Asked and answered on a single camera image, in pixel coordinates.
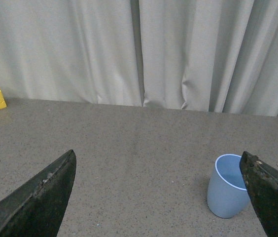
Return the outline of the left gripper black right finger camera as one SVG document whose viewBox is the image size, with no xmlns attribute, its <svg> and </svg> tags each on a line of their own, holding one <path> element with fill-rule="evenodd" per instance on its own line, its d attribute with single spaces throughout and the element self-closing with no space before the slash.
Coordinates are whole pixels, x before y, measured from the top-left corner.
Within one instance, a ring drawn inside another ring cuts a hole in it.
<svg viewBox="0 0 278 237">
<path fill-rule="evenodd" d="M 269 237 L 278 237 L 278 170 L 244 151 L 240 171 L 264 232 Z"/>
</svg>

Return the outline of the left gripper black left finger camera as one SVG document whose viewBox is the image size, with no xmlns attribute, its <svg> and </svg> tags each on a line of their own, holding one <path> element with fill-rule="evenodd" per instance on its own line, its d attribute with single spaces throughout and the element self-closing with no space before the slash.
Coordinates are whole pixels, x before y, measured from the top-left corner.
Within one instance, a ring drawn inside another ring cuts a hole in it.
<svg viewBox="0 0 278 237">
<path fill-rule="evenodd" d="M 0 201 L 0 237 L 55 237 L 76 174 L 69 150 Z"/>
</svg>

